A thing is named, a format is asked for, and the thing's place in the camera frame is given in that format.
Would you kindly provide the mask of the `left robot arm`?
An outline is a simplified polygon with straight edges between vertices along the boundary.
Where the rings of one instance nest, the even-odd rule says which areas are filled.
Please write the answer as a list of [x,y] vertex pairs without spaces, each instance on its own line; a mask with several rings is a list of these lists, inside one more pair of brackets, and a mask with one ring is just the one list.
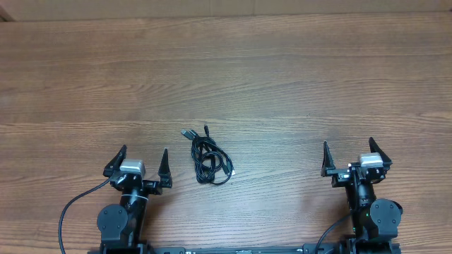
[[153,247],[141,238],[150,195],[161,195],[172,187],[168,150],[164,150],[158,181],[144,179],[145,164],[126,157],[123,145],[105,166],[103,176],[111,187],[121,192],[120,201],[104,207],[97,216],[101,233],[101,253],[154,253]]

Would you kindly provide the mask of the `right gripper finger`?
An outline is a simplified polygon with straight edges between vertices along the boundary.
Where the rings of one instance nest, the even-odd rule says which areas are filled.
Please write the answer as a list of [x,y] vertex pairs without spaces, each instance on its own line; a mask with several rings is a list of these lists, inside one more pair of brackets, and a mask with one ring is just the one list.
[[369,138],[369,148],[371,152],[379,153],[380,157],[382,158],[383,162],[383,168],[384,169],[390,169],[390,166],[392,165],[392,160],[389,158],[389,156],[377,145],[375,139],[372,137]]
[[333,174],[333,171],[335,170],[335,165],[333,161],[333,157],[331,155],[331,152],[329,150],[328,142],[323,142],[323,162],[321,167],[321,176],[331,176]]

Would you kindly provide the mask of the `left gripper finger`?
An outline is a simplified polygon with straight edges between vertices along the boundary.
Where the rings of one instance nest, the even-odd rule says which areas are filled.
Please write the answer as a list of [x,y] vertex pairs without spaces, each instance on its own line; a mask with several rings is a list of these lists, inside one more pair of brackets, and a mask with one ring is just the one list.
[[127,146],[122,145],[121,149],[114,156],[114,158],[104,167],[102,175],[105,177],[111,177],[114,172],[118,171],[121,163],[126,158]]
[[170,172],[169,153],[167,148],[164,149],[162,155],[158,176],[160,177],[160,186],[162,188],[172,188],[172,175]]

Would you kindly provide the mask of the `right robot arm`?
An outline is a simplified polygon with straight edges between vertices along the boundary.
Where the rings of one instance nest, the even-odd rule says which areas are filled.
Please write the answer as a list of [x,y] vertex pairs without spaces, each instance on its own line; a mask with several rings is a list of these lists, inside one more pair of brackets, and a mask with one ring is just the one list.
[[[331,177],[334,188],[343,187],[347,195],[349,213],[331,225],[317,241],[315,253],[400,253],[392,240],[398,236],[403,208],[393,200],[378,199],[374,185],[382,182],[392,160],[369,138],[369,153],[361,154],[356,162],[344,169],[334,165],[328,143],[323,144],[322,177]],[[353,234],[338,243],[324,243],[327,235],[345,220],[352,222]]]

